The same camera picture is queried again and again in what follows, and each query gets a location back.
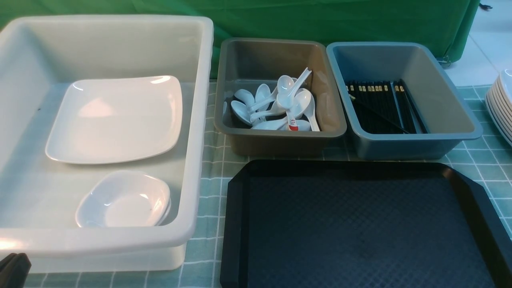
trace plastic tub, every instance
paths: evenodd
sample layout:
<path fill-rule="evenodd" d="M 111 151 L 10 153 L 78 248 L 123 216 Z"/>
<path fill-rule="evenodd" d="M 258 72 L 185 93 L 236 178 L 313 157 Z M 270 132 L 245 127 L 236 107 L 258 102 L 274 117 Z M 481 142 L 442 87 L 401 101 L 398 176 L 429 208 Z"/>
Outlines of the plastic tub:
<path fill-rule="evenodd" d="M 183 263 L 197 218 L 212 40 L 211 20 L 190 16 L 27 17 L 5 27 L 0 259 L 25 252 L 31 273 L 170 270 Z M 175 76 L 183 95 L 180 136 L 169 152 L 105 165 L 71 165 L 45 155 L 70 83 L 158 75 Z M 80 200 L 117 170 L 144 171 L 169 185 L 172 206 L 162 226 L 77 226 Z"/>
<path fill-rule="evenodd" d="M 332 43 L 327 55 L 352 127 L 357 155 L 366 160 L 439 159 L 482 127 L 432 53 L 415 43 Z M 346 80 L 403 79 L 429 134 L 370 134 L 357 120 Z"/>
<path fill-rule="evenodd" d="M 316 118 L 321 132 L 252 130 L 233 114 L 230 102 L 238 89 L 255 93 L 257 87 L 265 83 L 273 90 L 281 75 L 298 77 L 306 67 L 313 71 L 306 80 L 306 88 L 316 100 Z M 325 47 L 317 42 L 294 40 L 232 38 L 224 41 L 215 127 L 226 134 L 232 150 L 239 155 L 319 155 L 330 139 L 342 136 L 347 129 Z"/>

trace tiled floor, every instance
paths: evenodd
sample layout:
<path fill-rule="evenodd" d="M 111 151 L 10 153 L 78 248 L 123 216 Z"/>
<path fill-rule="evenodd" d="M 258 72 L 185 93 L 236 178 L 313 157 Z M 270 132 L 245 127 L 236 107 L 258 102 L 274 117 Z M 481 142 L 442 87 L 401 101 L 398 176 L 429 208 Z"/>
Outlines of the tiled floor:
<path fill-rule="evenodd" d="M 489 85 L 499 71 L 512 68 L 512 1 L 482 3 L 493 9 L 478 9 L 462 58 L 446 69 L 455 86 Z"/>

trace gray plastic bin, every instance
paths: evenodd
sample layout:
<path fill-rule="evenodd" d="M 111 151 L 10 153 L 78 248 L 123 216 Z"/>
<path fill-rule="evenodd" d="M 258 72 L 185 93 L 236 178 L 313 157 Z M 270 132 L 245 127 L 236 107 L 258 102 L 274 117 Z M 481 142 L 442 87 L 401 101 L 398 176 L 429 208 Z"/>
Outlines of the gray plastic bin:
<path fill-rule="evenodd" d="M 366 160 L 439 159 L 482 126 L 432 53 L 415 43 L 332 43 L 327 55 L 352 127 L 357 155 Z M 357 120 L 345 80 L 403 79 L 429 134 L 370 134 Z"/>
<path fill-rule="evenodd" d="M 298 77 L 306 67 L 312 70 L 305 85 L 316 101 L 320 132 L 252 130 L 233 114 L 230 103 L 238 89 L 247 89 L 254 94 L 258 86 L 265 83 L 273 90 L 281 75 Z M 217 130 L 226 134 L 233 152 L 239 155 L 320 155 L 329 140 L 341 137 L 347 130 L 325 46 L 317 42 L 277 39 L 231 38 L 224 41 L 214 120 Z"/>

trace green cloth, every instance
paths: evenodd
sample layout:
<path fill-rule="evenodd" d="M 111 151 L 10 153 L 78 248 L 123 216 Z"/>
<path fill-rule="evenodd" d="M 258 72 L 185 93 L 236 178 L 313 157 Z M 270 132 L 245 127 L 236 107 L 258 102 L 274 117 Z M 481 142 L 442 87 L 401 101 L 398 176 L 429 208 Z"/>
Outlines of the green cloth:
<path fill-rule="evenodd" d="M 0 27 L 14 18 L 62 14 L 206 16 L 215 24 L 212 78 L 230 37 L 339 41 L 399 41 L 458 60 L 478 0 L 1 0 Z"/>

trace white square plate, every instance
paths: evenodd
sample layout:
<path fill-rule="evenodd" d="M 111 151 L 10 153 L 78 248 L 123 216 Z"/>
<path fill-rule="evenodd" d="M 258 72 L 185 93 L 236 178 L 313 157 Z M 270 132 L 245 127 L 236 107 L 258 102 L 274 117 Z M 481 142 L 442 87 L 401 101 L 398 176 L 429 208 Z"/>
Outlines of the white square plate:
<path fill-rule="evenodd" d="M 173 76 L 74 82 L 46 155 L 66 163 L 106 164 L 162 154 L 178 141 L 182 109 L 180 83 Z"/>

